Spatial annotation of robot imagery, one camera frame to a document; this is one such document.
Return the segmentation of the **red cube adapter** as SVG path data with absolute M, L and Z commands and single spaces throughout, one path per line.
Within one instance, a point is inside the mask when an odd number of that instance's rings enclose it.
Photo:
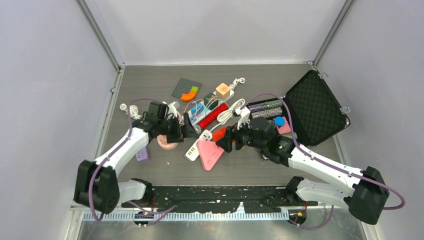
M 215 131 L 212 134 L 213 141 L 217 142 L 220 139 L 222 139 L 226 135 L 226 131 L 227 131 L 226 127 L 219 128 L 217 131 Z

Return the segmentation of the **white multicolour power strip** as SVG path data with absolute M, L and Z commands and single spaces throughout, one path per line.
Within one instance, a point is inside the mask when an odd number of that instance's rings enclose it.
M 229 96 L 225 99 L 221 99 L 215 95 L 216 93 L 217 91 L 209 93 L 188 111 L 188 117 L 192 125 L 201 122 L 206 116 L 212 113 L 221 104 L 230 100 L 235 94 L 234 90 L 230 89 Z

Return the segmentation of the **pink triangular socket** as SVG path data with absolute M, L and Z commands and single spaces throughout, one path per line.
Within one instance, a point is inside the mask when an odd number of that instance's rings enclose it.
M 224 153 L 224 149 L 216 145 L 214 141 L 201 140 L 196 146 L 205 171 L 210 171 Z

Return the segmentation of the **blue plug adapter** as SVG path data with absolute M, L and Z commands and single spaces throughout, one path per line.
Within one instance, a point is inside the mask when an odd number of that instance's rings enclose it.
M 201 115 L 202 112 L 204 111 L 204 104 L 202 102 L 198 103 L 197 105 L 195 105 L 191 110 L 190 110 L 190 114 L 191 117 L 196 118 L 198 115 Z

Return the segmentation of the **pink round socket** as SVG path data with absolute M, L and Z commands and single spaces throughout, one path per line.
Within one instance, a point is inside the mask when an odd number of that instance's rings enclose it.
M 166 135 L 158 135 L 156 139 L 157 139 L 158 145 L 163 150 L 170 151 L 170 150 L 175 149 L 179 145 L 178 142 L 169 143 L 168 140 L 167 140 L 167 136 Z

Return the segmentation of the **dark green cube adapter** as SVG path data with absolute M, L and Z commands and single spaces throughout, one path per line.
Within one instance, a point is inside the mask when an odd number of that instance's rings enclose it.
M 211 92 L 203 98 L 203 101 L 208 110 L 213 110 L 219 105 L 220 98 Z

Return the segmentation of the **purple power strip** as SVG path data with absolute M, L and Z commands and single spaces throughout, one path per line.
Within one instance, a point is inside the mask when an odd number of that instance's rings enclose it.
M 148 161 L 149 158 L 149 152 L 146 147 L 143 147 L 135 154 L 136 160 L 140 163 Z

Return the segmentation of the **beige cube adapter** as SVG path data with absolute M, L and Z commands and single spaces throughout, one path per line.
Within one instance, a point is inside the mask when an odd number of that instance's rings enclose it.
M 231 89 L 225 83 L 221 83 L 215 89 L 215 95 L 219 97 L 221 100 L 225 101 L 231 95 Z

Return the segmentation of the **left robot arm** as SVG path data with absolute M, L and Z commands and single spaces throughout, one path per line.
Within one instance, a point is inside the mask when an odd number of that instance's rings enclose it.
M 128 131 L 111 149 L 94 160 L 83 160 L 79 164 L 74 202 L 102 214 L 109 214 L 129 201 L 148 207 L 154 199 L 152 184 L 139 178 L 119 182 L 118 176 L 139 150 L 159 136 L 165 136 L 168 143 L 198 137 L 189 113 L 185 112 L 182 119 L 180 123 L 169 105 L 152 101 L 140 119 L 129 121 Z

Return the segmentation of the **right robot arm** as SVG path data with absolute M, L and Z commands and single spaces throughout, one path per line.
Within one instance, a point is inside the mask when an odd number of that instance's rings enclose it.
M 273 163 L 309 173 L 324 183 L 295 176 L 287 184 L 285 198 L 291 205 L 321 202 L 347 209 L 358 220 L 376 225 L 389 191 L 374 167 L 350 167 L 321 156 L 292 138 L 280 134 L 271 121 L 259 117 L 250 124 L 221 128 L 214 135 L 216 145 L 227 153 L 243 147 L 256 148 Z

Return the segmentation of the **red glitter microphone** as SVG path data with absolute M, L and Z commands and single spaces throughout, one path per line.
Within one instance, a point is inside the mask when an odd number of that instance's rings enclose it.
M 212 122 L 214 122 L 218 115 L 229 109 L 229 106 L 226 103 L 222 103 L 216 109 L 214 109 L 211 113 L 208 113 L 203 119 L 201 119 L 198 123 L 196 123 L 193 127 L 197 133 L 200 133 L 206 127 L 208 127 Z

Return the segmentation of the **orange curved block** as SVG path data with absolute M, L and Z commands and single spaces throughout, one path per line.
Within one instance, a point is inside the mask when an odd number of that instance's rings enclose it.
M 188 91 L 188 93 L 182 94 L 182 96 L 180 97 L 180 100 L 183 102 L 192 101 L 196 97 L 198 91 L 199 91 L 199 87 L 192 86 L 191 89 Z

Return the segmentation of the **grey building baseplate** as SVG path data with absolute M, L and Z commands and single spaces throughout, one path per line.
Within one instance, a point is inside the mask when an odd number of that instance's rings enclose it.
M 202 86 L 200 82 L 189 80 L 186 78 L 180 78 L 177 82 L 175 88 L 173 89 L 171 96 L 175 98 L 180 98 L 183 94 L 188 94 L 192 87 L 197 87 L 198 89 Z

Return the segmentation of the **black poker chip case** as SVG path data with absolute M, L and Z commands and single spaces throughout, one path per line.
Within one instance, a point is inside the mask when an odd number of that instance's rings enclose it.
M 309 70 L 284 96 L 273 97 L 281 103 L 294 150 L 315 147 L 350 125 L 342 106 L 315 70 Z

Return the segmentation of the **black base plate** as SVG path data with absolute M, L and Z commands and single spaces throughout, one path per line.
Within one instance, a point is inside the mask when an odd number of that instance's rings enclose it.
M 277 213 L 282 207 L 317 206 L 295 197 L 284 186 L 154 186 L 141 204 L 175 213 L 234 213 L 242 206 L 246 213 Z

